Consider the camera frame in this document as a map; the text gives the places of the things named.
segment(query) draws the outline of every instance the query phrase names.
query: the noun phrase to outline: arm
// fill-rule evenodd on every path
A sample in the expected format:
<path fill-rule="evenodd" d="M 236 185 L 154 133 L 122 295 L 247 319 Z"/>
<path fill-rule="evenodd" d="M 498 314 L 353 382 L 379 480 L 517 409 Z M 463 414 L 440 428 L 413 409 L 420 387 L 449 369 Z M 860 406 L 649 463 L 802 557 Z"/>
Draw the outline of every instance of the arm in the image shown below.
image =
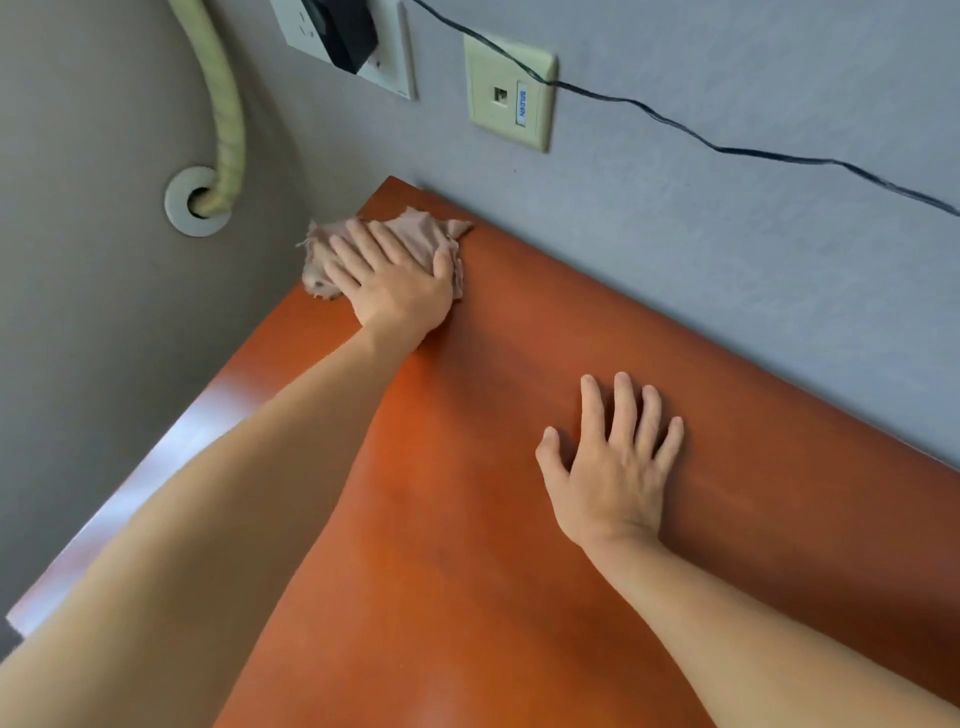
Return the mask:
<path fill-rule="evenodd" d="M 683 439 L 660 449 L 660 396 L 614 383 L 604 435 L 596 382 L 582 381 L 581 442 L 568 473 L 556 430 L 537 449 L 564 533 L 663 642 L 718 728 L 960 726 L 960 712 L 842 644 L 780 615 L 667 551 L 658 540 L 663 484 Z"/>
<path fill-rule="evenodd" d="M 450 308 L 446 252 L 429 275 L 382 225 L 350 232 L 363 257 L 336 240 L 347 269 L 327 272 L 363 327 L 134 515 L 0 667 L 5 726 L 213 723 L 335 507 L 387 385 Z"/>

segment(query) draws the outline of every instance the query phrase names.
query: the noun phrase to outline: power cord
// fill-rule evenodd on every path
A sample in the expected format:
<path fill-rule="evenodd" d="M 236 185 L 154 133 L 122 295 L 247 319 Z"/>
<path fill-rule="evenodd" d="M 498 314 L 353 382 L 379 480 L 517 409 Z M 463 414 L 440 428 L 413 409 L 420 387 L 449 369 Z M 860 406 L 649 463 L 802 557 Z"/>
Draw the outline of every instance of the power cord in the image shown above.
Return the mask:
<path fill-rule="evenodd" d="M 834 159 L 831 157 L 796 157 L 794 155 L 781 154 L 780 152 L 764 152 L 761 149 L 750 149 L 749 147 L 721 146 L 719 144 L 714 144 L 709 139 L 694 132 L 688 126 L 681 124 L 679 121 L 674 121 L 673 119 L 664 116 L 659 111 L 656 111 L 652 107 L 648 106 L 647 104 L 644 104 L 642 101 L 638 101 L 637 99 L 629 99 L 623 96 L 608 96 L 607 94 L 604 94 L 604 93 L 596 93 L 595 91 L 590 91 L 589 89 L 581 88 L 580 86 L 577 86 L 574 84 L 568 84 L 566 81 L 547 81 L 539 73 L 537 73 L 537 71 L 535 71 L 533 68 L 528 66 L 523 61 L 520 61 L 519 59 L 514 58 L 510 53 L 505 51 L 503 48 L 498 46 L 489 38 L 477 33 L 476 31 L 472 30 L 471 28 L 468 28 L 465 25 L 461 25 L 455 20 L 450 20 L 448 17 L 444 17 L 439 12 L 437 12 L 436 10 L 431 8 L 429 5 L 427 5 L 425 2 L 423 2 L 423 0 L 413 0 L 413 2 L 419 5 L 421 8 L 423 8 L 427 12 L 429 12 L 431 15 L 433 15 L 437 20 L 442 22 L 448 28 L 452 28 L 455 31 L 459 31 L 460 33 L 463 33 L 465 36 L 470 36 L 474 40 L 480 41 L 481 43 L 486 45 L 488 48 L 500 54 L 504 58 L 509 59 L 510 61 L 513 61 L 514 63 L 516 63 L 516 65 L 518 65 L 523 70 L 524 73 L 526 73 L 530 78 L 532 78 L 534 81 L 540 84 L 553 86 L 554 88 L 561 88 L 564 91 L 570 91 L 571 93 L 575 93 L 580 96 L 586 96 L 587 98 L 595 99 L 596 101 L 608 101 L 614 104 L 630 104 L 631 106 L 641 109 L 654 121 L 657 121 L 661 124 L 665 124 L 668 127 L 673 127 L 676 130 L 679 130 L 689 136 L 692 136 L 701 144 L 709 147 L 710 149 L 712 149 L 714 152 L 717 152 L 718 154 L 731 155 L 733 157 L 755 157 L 759 159 L 770 159 L 771 161 L 779 161 L 785 164 L 806 164 L 806 165 L 814 165 L 814 166 L 821 165 L 821 166 L 843 167 L 848 172 L 851 172 L 855 174 L 857 177 L 863 180 L 866 180 L 867 182 L 871 182 L 872 184 L 875 184 L 877 187 L 880 187 L 881 189 L 885 189 L 888 192 L 895 192 L 898 195 L 902 195 L 903 197 L 908 197 L 911 200 L 916 200 L 919 203 L 924 203 L 925 205 L 930 205 L 932 207 L 941 209 L 943 212 L 953 215 L 954 217 L 960 217 L 960 209 L 951 205 L 950 203 L 944 202 L 943 200 L 939 200 L 936 197 L 933 197 L 932 195 L 928 195 L 924 192 L 920 192 L 915 189 L 910 189 L 909 187 L 903 187 L 899 184 L 890 182 L 889 180 L 884 180 L 880 175 L 876 175 L 873 172 L 870 172 L 869 170 L 864 169 L 863 167 L 859 167 L 856 164 L 851 164 L 850 162 L 844 161 L 843 159 Z"/>

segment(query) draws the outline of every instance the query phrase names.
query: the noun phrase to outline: grey wall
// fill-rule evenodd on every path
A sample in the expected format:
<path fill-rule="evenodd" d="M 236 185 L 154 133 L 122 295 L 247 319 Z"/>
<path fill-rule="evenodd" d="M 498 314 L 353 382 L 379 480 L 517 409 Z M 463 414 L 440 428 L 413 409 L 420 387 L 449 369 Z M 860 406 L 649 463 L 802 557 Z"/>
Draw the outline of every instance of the grey wall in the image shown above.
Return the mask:
<path fill-rule="evenodd" d="M 469 124 L 462 40 L 410 3 L 418 103 L 287 48 L 267 0 L 218 3 L 293 130 L 318 216 L 351 213 L 388 174 L 435 188 L 960 463 L 960 221 L 563 92 L 543 156 Z M 960 204 L 954 0 L 435 4 L 723 143 L 848 158 Z"/>
<path fill-rule="evenodd" d="M 0 5 L 0 99 L 5 614 L 295 284 L 305 211 L 254 130 L 228 226 L 169 226 L 214 141 L 165 3 Z"/>

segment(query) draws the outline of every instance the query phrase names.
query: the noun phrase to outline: beige hose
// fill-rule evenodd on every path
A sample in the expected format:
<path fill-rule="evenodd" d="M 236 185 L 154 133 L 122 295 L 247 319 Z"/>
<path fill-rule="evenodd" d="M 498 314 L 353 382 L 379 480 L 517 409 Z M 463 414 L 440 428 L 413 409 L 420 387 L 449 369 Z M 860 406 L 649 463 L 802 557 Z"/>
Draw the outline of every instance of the beige hose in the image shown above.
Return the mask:
<path fill-rule="evenodd" d="M 243 188 L 247 148 L 240 91 L 203 0 L 169 0 L 204 72 L 217 130 L 217 179 L 190 203 L 200 217 L 227 212 Z"/>

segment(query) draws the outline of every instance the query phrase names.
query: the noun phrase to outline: electrical outlet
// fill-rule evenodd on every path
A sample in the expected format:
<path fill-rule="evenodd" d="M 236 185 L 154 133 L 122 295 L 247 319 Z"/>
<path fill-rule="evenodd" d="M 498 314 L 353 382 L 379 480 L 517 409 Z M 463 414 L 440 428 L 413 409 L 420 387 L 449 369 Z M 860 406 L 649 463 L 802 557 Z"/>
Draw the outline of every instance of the electrical outlet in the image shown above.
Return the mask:
<path fill-rule="evenodd" d="M 270 0 L 287 45 L 330 63 L 324 42 L 301 0 Z M 399 0 L 368 0 L 378 45 L 357 73 L 405 99 L 417 98 L 407 15 Z"/>
<path fill-rule="evenodd" d="M 490 37 L 547 81 L 557 79 L 557 57 L 509 40 Z M 511 141 L 546 152 L 553 122 L 554 88 L 534 81 L 516 63 L 464 36 L 470 121 Z"/>

